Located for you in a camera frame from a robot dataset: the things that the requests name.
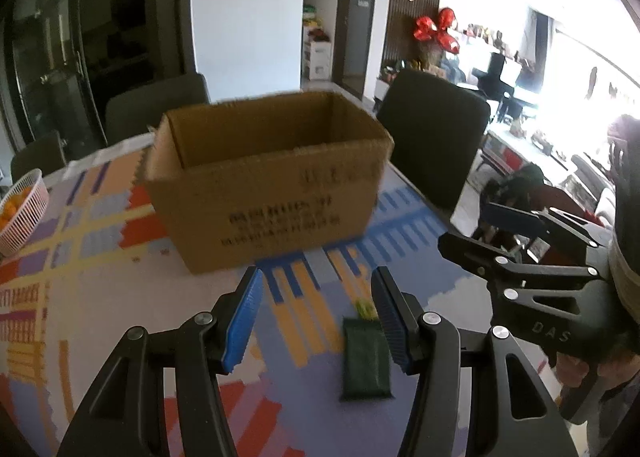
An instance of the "gray door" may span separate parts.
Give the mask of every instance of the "gray door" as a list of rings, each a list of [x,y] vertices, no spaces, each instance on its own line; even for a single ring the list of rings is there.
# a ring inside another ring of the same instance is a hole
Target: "gray door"
[[[373,0],[349,0],[342,84],[359,95],[364,90],[372,11]]]

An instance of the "green packet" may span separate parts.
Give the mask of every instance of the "green packet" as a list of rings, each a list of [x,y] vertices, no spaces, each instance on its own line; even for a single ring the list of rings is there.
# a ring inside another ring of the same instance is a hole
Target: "green packet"
[[[345,318],[342,401],[383,399],[391,394],[389,349],[379,320]]]

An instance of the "cardboard box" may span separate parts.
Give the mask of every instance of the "cardboard box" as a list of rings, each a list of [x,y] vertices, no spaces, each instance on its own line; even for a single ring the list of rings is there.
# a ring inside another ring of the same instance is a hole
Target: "cardboard box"
[[[283,94],[165,114],[145,186],[192,273],[364,232],[393,141],[341,95]]]

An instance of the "tablecloth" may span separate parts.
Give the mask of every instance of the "tablecloth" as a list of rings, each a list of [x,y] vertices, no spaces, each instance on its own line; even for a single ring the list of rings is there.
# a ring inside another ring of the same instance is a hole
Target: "tablecloth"
[[[189,274],[140,184],[146,150],[128,150],[113,150],[119,156],[106,162],[98,153],[50,177],[45,217],[0,265],[0,402],[42,457],[55,454],[127,328],[176,328],[209,310],[244,272]],[[423,306],[488,329],[484,281],[437,250],[447,227],[389,168],[364,237],[257,261],[266,289],[254,332],[242,363],[220,377],[240,457],[397,454],[416,379],[392,365],[394,399],[340,402],[342,318],[356,316],[354,301],[370,298],[370,272],[385,264]],[[179,457],[171,370],[165,396],[171,455]],[[460,417],[455,456],[468,424]]]

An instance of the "foil balloon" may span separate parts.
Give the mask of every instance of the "foil balloon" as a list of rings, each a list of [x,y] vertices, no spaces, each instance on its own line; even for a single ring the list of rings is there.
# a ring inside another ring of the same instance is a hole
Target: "foil balloon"
[[[447,52],[458,54],[460,52],[460,44],[447,31],[439,30],[436,33],[436,42]]]
[[[436,31],[438,31],[434,21],[427,16],[418,18],[415,21],[415,25],[416,30],[414,31],[414,37],[420,42],[431,40],[436,34]]]
[[[438,14],[438,29],[447,30],[453,27],[456,21],[456,14],[451,8],[443,8]]]

